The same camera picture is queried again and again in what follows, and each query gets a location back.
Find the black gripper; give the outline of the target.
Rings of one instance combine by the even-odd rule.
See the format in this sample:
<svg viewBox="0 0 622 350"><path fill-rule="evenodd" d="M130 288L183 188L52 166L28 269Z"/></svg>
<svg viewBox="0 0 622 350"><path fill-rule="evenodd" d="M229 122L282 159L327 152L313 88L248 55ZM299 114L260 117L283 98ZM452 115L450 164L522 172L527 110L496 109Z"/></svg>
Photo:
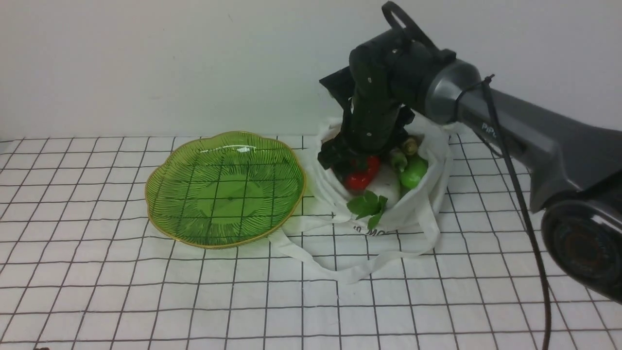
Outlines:
<svg viewBox="0 0 622 350"><path fill-rule="evenodd" d="M364 97L354 88L338 135L323 142L317 160L324 169L380 156L400 147L408 138L406 126L414 121L409 111L413 92L398 88L389 97Z"/></svg>

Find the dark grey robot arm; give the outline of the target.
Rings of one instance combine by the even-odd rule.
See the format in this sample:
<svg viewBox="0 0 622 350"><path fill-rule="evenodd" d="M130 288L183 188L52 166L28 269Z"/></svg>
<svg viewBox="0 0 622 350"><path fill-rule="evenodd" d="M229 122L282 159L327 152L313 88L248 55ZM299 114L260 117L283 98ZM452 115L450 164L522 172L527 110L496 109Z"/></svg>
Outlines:
<svg viewBox="0 0 622 350"><path fill-rule="evenodd" d="M320 80L344 109L323 168L356 168L406 139L414 112L443 125L463 123L505 147L531 172L530 210L544 211L543 242L567 275L620 302L622 136L575 121L492 88L479 71L410 29L391 29L359 45L349 65Z"/></svg>

